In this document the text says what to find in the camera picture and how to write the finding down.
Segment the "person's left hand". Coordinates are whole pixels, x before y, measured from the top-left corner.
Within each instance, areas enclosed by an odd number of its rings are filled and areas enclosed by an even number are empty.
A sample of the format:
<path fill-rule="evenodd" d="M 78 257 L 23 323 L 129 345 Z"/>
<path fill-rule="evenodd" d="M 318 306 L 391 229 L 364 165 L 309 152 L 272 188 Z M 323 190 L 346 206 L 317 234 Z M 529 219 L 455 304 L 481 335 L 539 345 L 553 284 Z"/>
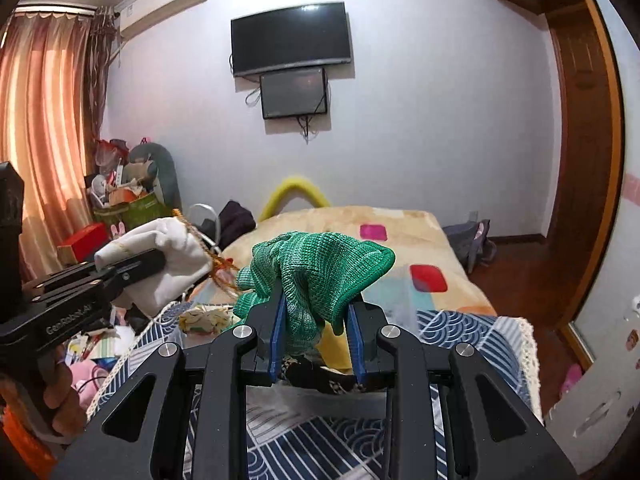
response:
<path fill-rule="evenodd" d="M 65 356 L 63 346 L 54 350 L 54 375 L 44 390 L 43 400 L 53 411 L 52 428 L 64 437 L 74 438 L 84 431 L 87 416 L 72 386 L 73 375 L 65 364 Z"/>

